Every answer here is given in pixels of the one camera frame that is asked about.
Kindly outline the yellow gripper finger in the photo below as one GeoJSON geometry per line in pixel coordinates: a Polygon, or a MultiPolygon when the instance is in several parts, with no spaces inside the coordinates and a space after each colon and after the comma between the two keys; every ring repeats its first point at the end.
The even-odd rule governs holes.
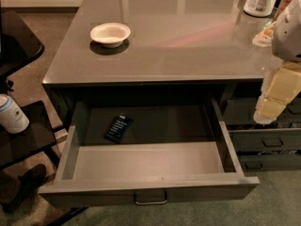
{"type": "Polygon", "coordinates": [[[301,91],[301,64],[284,62],[273,75],[265,98],[279,104],[289,104],[301,91]]]}
{"type": "Polygon", "coordinates": [[[270,124],[277,119],[284,109],[285,105],[260,97],[255,106],[253,119],[258,124],[270,124]]]}

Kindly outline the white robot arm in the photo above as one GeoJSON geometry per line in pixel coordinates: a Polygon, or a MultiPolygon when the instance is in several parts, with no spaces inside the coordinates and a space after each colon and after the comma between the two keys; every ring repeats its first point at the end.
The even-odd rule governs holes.
{"type": "Polygon", "coordinates": [[[301,0],[292,0],[277,17],[272,53],[283,62],[263,78],[253,115],[259,124],[275,121],[301,92],[301,0]]]}

